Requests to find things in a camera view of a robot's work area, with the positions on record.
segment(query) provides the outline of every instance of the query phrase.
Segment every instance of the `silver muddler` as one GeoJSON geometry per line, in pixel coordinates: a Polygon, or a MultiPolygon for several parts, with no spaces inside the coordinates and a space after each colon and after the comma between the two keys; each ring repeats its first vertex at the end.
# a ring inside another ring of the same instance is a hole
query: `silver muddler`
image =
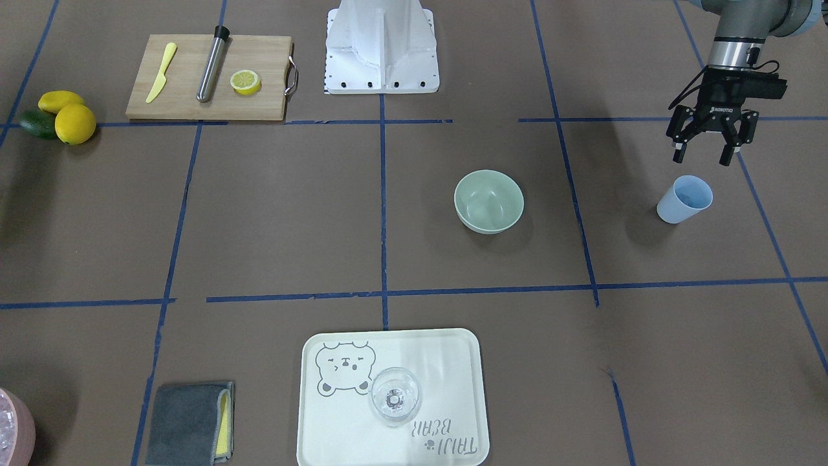
{"type": "Polygon", "coordinates": [[[224,26],[216,26],[213,34],[213,48],[207,57],[204,76],[201,78],[199,93],[195,95],[199,102],[209,102],[215,92],[215,81],[219,78],[221,65],[224,62],[224,53],[227,51],[227,40],[230,30],[224,26]]]}

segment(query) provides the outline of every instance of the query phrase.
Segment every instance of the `cutting board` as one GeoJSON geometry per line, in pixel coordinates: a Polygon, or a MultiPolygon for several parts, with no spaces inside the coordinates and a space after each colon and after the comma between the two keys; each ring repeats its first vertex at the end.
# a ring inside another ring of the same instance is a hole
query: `cutting board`
{"type": "Polygon", "coordinates": [[[285,119],[284,95],[292,39],[284,36],[231,36],[215,94],[210,102],[195,99],[213,36],[210,34],[153,34],[147,42],[141,66],[129,96],[130,119],[285,119]],[[161,57],[168,42],[178,50],[165,73],[164,90],[149,104],[145,102],[155,82],[161,57]],[[230,76],[238,70],[253,70],[262,80],[262,89],[252,95],[237,94],[230,76]]]}

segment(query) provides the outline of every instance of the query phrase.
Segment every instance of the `bear face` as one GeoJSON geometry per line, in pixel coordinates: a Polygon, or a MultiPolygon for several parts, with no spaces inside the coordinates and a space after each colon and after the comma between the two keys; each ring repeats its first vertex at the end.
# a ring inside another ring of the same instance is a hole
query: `bear face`
{"type": "Polygon", "coordinates": [[[377,360],[373,348],[350,343],[328,343],[316,353],[316,366],[320,380],[316,389],[322,396],[331,396],[337,390],[354,390],[360,395],[371,387],[371,368],[377,360]]]}

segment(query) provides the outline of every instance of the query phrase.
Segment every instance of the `yellow knife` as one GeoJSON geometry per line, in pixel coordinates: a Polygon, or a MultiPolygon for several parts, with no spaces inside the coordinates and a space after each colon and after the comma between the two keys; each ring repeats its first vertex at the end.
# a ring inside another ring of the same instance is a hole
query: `yellow knife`
{"type": "Polygon", "coordinates": [[[156,82],[152,85],[150,94],[147,96],[148,104],[161,93],[162,89],[164,89],[164,85],[166,84],[166,76],[164,76],[164,73],[166,73],[167,67],[170,66],[170,61],[172,60],[172,56],[176,54],[176,50],[178,50],[178,46],[175,42],[170,42],[166,45],[166,48],[164,49],[164,58],[161,59],[161,68],[158,69],[158,75],[156,76],[156,82]]]}

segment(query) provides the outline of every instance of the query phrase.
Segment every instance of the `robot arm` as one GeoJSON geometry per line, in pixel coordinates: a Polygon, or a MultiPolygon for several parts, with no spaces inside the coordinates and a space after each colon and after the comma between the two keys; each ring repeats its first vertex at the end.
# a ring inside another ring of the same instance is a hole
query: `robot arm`
{"type": "Polygon", "coordinates": [[[742,110],[744,101],[781,99],[787,81],[780,79],[776,61],[757,66],[768,36],[795,36],[816,24],[822,16],[822,0],[690,0],[697,7],[720,16],[710,57],[701,72],[673,100],[667,137],[676,149],[673,161],[681,163],[687,143],[697,134],[721,133],[724,149],[719,163],[730,160],[743,144],[753,141],[759,112],[742,110]],[[773,71],[760,71],[775,63],[773,71]],[[702,77],[701,84],[691,86],[702,77]],[[679,102],[699,92],[696,107],[679,102]]]}

